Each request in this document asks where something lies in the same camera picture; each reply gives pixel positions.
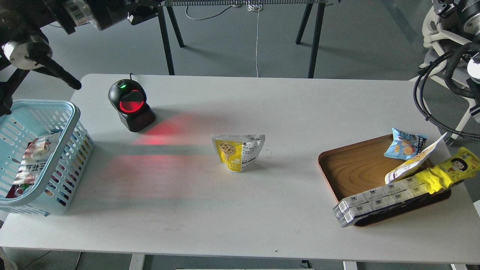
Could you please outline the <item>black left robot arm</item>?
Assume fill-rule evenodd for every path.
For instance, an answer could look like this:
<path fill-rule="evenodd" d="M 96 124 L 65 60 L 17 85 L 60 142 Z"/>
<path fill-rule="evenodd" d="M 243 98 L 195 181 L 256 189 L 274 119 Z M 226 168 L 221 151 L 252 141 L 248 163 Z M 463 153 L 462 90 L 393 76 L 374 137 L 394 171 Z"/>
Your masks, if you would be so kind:
<path fill-rule="evenodd" d="M 104 30 L 128 20 L 135 25 L 149 20 L 166 5 L 164 0 L 2 0 L 1 69 L 16 69 L 1 82 L 1 115 L 12 113 L 12 96 L 31 71 L 58 78 L 79 90 L 82 85 L 52 59 L 53 50 L 42 28 L 58 23 L 67 34 L 91 24 Z"/>

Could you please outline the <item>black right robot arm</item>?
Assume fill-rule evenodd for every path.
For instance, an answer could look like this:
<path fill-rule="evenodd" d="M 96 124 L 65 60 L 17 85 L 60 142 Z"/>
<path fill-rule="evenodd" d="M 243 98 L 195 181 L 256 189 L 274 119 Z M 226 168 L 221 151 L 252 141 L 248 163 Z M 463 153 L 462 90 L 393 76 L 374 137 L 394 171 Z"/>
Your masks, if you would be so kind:
<path fill-rule="evenodd" d="M 470 115 L 479 122 L 479 1 L 460 0 L 455 3 L 453 0 L 433 0 L 432 7 L 437 17 L 444 20 L 454 17 L 458 25 L 458 34 L 440 30 L 439 33 L 445 38 L 460 44 L 454 49 L 451 58 L 447 61 L 444 69 L 444 82 L 446 87 L 457 95 L 467 99 L 473 99 L 475 105 L 470 109 Z M 470 60 L 467 60 L 466 79 L 469 91 L 458 87 L 453 80 L 453 75 L 458 64 L 466 53 L 473 53 Z"/>

